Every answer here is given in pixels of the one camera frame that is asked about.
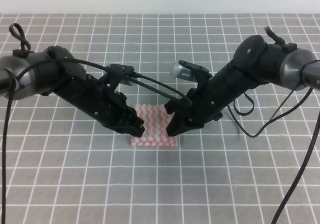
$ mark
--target black cable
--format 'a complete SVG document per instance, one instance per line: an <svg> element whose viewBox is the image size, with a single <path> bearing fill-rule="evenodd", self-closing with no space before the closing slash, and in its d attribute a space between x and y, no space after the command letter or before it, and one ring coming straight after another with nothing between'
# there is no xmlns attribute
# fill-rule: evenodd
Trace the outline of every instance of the black cable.
<svg viewBox="0 0 320 224"><path fill-rule="evenodd" d="M279 119L281 119L282 117L284 117L284 116L286 116L286 115L289 115L289 114L292 113L294 110L296 110L300 105L302 105L303 102L306 101L306 99L309 97L309 95L311 94L312 90L313 90L313 89L310 88L310 89L307 91L307 93L305 94L305 96L299 101L299 103L297 103L297 104L296 104L295 106L293 106L291 109L289 109L289 110L286 111L285 113L277 116L277 117L274 118L274 119L270 119L266 124L264 124L264 125L261 127L261 129L260 129L255 135L249 134L249 133L241 126L241 124L240 124L240 123L238 122L238 120L236 119L236 117L235 117L235 115L233 114L233 112L232 112L232 110L231 110L231 108L230 108L229 105L227 105L227 108L228 108L228 110L229 110L229 112L230 112L230 115L232 116L233 120L234 120L235 123L238 125L238 127L239 127L247 136L249 136L249 137L251 137L251 138L256 138L257 136L259 136L259 135L261 134L261 132L262 132L268 125L270 125L271 123L274 123L276 120L279 120ZM281 105L278 107L278 109L276 110L275 113L277 113L277 111L278 111L278 110L280 109L280 107L285 103L285 101L283 101L283 102L281 103Z"/></svg>
<svg viewBox="0 0 320 224"><path fill-rule="evenodd" d="M273 113L273 115L271 116L270 120L277 114L277 112L281 109L281 107L285 104L285 102L288 100L288 98L292 95L292 93L295 91L296 89L291 90L291 92L287 95L287 97L282 101L282 103L279 105L279 107L275 110L275 112Z"/></svg>
<svg viewBox="0 0 320 224"><path fill-rule="evenodd" d="M237 108L236 108L236 100L233 101L233 107L235 109L235 112L238 114L238 115L241 115L241 116L247 116L247 115L250 115L253 111L254 111L254 107L255 107L255 102L254 100L249 96L247 95L246 93L244 94L244 96L247 98L247 100L249 100L251 103L252 103L252 108L248 111L248 112L240 112Z"/></svg>
<svg viewBox="0 0 320 224"><path fill-rule="evenodd" d="M156 83L156 84L158 84L158 85L161 85L161 86L165 87L166 89L171 90L172 92L175 92L176 94L180 95L183 99L185 99L185 100L187 101L188 106L192 106L192 100L191 100L188 96L186 96L186 95L184 95L183 93L181 93L180 91L178 91L178 90L176 90L176 89L174 89L174 88L172 88L172 87L170 87L170 86L168 86L168 85L166 85L166 84L164 84L164 83L161 83L161 82L159 82L158 80L154 80L154 79L152 79L152 78L150 78L150 77L148 77L148 76L144 76L144 75L139 74L139 73L135 73L135 74L136 74L136 75L134 76L134 78L136 78L136 76L137 76L137 78L142 78L142 79L145 79L145 80L149 80L149 81L151 81L151 82L153 82L153 83Z"/></svg>
<svg viewBox="0 0 320 224"><path fill-rule="evenodd" d="M42 60L39 61L33 65L29 65L28 67L26 67L24 70L21 71L21 73L16 77L16 79L19 81L23 75L25 75L28 71L30 71L31 69L39 66L39 65L44 65L44 64L49 64L49 63L57 63L57 62L69 62L69 63L79 63L79 64L84 64L84 65L89 65L91 67L95 67L97 69L100 70L104 70L106 72L110 72L110 70L108 70L106 67L95 64L95 63L91 63L89 61L85 61L85 60L78 60L78 59L69 59L69 58L61 58L61 59L49 59L49 60Z"/></svg>
<svg viewBox="0 0 320 224"><path fill-rule="evenodd" d="M314 148L314 146L315 146L315 144L316 144L316 140L317 140L316 138L318 137L318 134L319 134L319 129L320 129L320 112L319 112L318 119L317 119L316 122L317 122L317 123L316 123L316 126L315 126L315 128L314 128L314 132L313 132L313 135L312 135L312 139L311 139L310 145L309 145L309 147L308 147L308 150L307 150L307 152L306 152L306 155L305 155L305 158L304 158L304 160L303 160L303 163L302 163L302 165L301 165L301 167L300 167L300 169L299 169L296 177L294 178L294 181L293 181L293 183L291 184L288 192L285 194L285 196L284 196L281 204L279 205L278 209L276 210L276 213L275 213L275 215L274 215L274 217L273 217L273 219L272 219L271 224L276 224L276 222L277 222L277 220L278 220L278 218L279 218L282 210L284 209L287 201L289 200L289 198L290 198L290 196L292 195L294 189L296 188L296 186L297 186L299 180L301 179L302 174L303 174L303 172L304 172L304 170L305 170L305 168L306 168L306 166L307 166L307 164L308 164L308 162L309 162L309 160L310 160L310 157L311 157L313 148Z"/></svg>
<svg viewBox="0 0 320 224"><path fill-rule="evenodd" d="M30 71L31 69L33 69L33 68L35 68L35 67L37 67L37 66L39 66L39 65L48 64L48 63L57 63L57 62L79 63L79 64L84 64L84 65L89 65L89 66L98 68L98 69L100 69L100 70L104 70L104 71L106 71L106 72L110 72L110 69L108 69L108 68L106 68L106 67L104 67L104 66L95 64L95 63L91 63L91 62L89 62L89 61L78 60L78 59L69 59L69 58L61 58L61 59L43 60L43 61L39 61L39 62L37 62L37 63L35 63L35 64L33 64L33 65L30 65L30 66L26 67L23 71L21 71L21 73L17 76L16 79L19 81L19 80L23 77L24 74L26 74L28 71ZM167 93L165 93L165 92L163 92L163 91L161 91L161 90L158 90L158 89L156 89L156 88L154 88L154 87L152 87L152 86L149 86L149 85L147 85L147 84L145 84L145 83L143 83L143 82L141 82L141 81L139 81L139 80L135 80L135 79L133 79L133 78L131 78L131 77L128 77L128 76L124 76L124 78L127 79L127 80L129 80L129 81L131 81L131 82L133 82L133 83L136 83L136 84L138 84L138 85L140 85L140 86L142 86L142 87L145 87L146 89L149 89L149 90L151 90L151 91L153 91L153 92L156 92L157 94L160 94L160 95L162 95L162 96L164 96L164 97L166 97L166 98L168 98L168 99L171 99L171 100L173 100L173 101L176 101L176 102L178 102L178 103L180 103L180 104L187 104L188 106L191 106L191 105L192 105L192 101L190 100L190 98L188 98L187 96L185 96L184 94L182 94L182 93L179 92L178 90L175 90L175 89L171 88L170 86L167 86L167 85L165 85L165 84L163 84L163 83L161 83L162 86L166 87L166 88L169 89L169 90L174 91L175 93L177 93L178 95L180 95L185 101L182 101L182 100L180 100L180 99L178 99L178 98L176 98L176 97L174 97L174 96L171 96L171 95L169 95L169 94L167 94Z"/></svg>
<svg viewBox="0 0 320 224"><path fill-rule="evenodd" d="M11 111L11 106L12 106L12 102L13 102L13 96L15 95L15 90L16 90L16 80L14 78L11 79L11 88L10 88L10 94L9 94L9 99L8 99L8 104L7 104L7 110L5 113L5 123L3 126L3 139L2 139L2 216L1 216L1 224L5 224L6 222L6 217L5 217L5 209L6 209L6 183L7 183L7 178L6 178L6 144L7 144L7 133L8 133L8 125L9 125L9 118L10 118L10 111Z"/></svg>
<svg viewBox="0 0 320 224"><path fill-rule="evenodd" d="M21 51L30 52L31 45L26 40L26 37L24 35L24 30L18 23L14 23L14 24L10 25L9 32L15 39L20 41Z"/></svg>

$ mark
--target gray cylindrical joint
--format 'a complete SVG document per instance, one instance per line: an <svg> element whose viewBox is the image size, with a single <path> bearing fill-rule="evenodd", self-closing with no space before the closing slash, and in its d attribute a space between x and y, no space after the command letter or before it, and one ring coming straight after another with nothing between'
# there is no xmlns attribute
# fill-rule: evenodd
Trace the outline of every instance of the gray cylindrical joint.
<svg viewBox="0 0 320 224"><path fill-rule="evenodd" d="M301 79L301 70L305 64L316 60L316 56L309 50L297 49L289 53L280 68L281 85L290 90L302 90L306 85Z"/></svg>
<svg viewBox="0 0 320 224"><path fill-rule="evenodd" d="M305 66L302 71L302 82L309 86L320 90L320 61L312 62Z"/></svg>

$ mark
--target cloth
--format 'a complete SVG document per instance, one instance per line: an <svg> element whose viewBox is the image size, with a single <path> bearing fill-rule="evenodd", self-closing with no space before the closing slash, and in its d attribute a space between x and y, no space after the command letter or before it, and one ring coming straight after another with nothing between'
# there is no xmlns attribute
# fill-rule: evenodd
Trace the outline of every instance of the cloth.
<svg viewBox="0 0 320 224"><path fill-rule="evenodd" d="M132 146L172 146L178 144L177 136L169 137L166 127L172 119L164 105L141 104L135 105L136 114L144 120L145 131L142 137L132 137Z"/></svg>

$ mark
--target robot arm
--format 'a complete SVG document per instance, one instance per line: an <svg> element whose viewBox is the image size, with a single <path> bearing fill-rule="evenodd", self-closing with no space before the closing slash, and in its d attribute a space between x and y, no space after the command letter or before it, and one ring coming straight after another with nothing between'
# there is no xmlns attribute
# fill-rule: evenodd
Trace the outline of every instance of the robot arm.
<svg viewBox="0 0 320 224"><path fill-rule="evenodd" d="M267 44L260 35L244 40L234 58L212 76L203 67L180 61L173 74L177 78L198 82L197 88L188 91L191 107L181 107L169 101L165 107L174 117L167 127L169 136L222 118L221 110L249 89L273 83L291 90L306 86L320 89L320 61L294 43L286 44L269 27L266 33L275 44Z"/></svg>
<svg viewBox="0 0 320 224"><path fill-rule="evenodd" d="M20 35L13 31L15 26ZM10 79L16 80L15 99L52 92L76 106L97 120L106 128L118 133L141 136L144 121L137 117L134 108L126 104L126 96L115 91L118 84L131 85L125 76L135 74L131 66L111 64L103 69L106 73L96 79L87 74L80 63L67 63L64 59L74 59L72 54L59 46L48 47L45 51L30 51L24 39L22 28L13 24L10 32L21 40L21 50L14 50L12 56L0 59L0 95L8 96ZM268 27L267 34L275 44L267 44L260 35L247 38L237 48L234 58L215 76L204 67L179 61L173 74L198 83L187 93L187 100L170 100L165 104L168 114L174 117L167 127L169 136L175 136L192 129L203 128L204 124L219 120L221 110L245 93L259 85L273 83L291 90L306 86L320 88L320 61L315 55L296 44L286 44ZM39 62L46 62L21 73Z"/></svg>
<svg viewBox="0 0 320 224"><path fill-rule="evenodd" d="M0 93L7 95L9 74L17 77L26 67L39 61L51 59L73 59L65 48L49 47L44 52L29 53L26 57L5 56L0 59ZM46 63L31 69L21 79L16 78L15 99L41 94L56 95L74 105L84 113L97 120L108 129L118 133L141 136L144 132L144 121L137 117L134 108L126 104L126 96L115 91L122 73L133 72L131 66L109 65L110 72L100 79L87 74L79 63Z"/></svg>

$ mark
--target gray table surface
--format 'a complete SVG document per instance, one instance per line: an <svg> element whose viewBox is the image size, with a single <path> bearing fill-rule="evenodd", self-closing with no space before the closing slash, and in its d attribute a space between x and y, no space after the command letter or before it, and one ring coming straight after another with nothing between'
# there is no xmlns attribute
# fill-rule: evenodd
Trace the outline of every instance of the gray table surface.
<svg viewBox="0 0 320 224"><path fill-rule="evenodd" d="M216 73L248 36L258 33L271 43L266 25L287 42L320 52L320 15L0 15L0 56L19 46L8 34L13 22L23 26L35 51L60 45L79 59L132 65L183 92L194 84L170 76L174 62L195 62ZM120 91L130 105L166 102L138 86ZM293 94L282 111L305 92ZM265 85L248 93L257 108L239 119L255 133L289 92ZM177 149L130 147L128 135L103 128L56 95L14 102L7 222L270 223L305 156L318 94L256 139L245 137L224 111L221 121L181 135ZM6 104L1 98L2 120ZM250 108L243 97L237 104ZM279 223L320 222L318 148Z"/></svg>

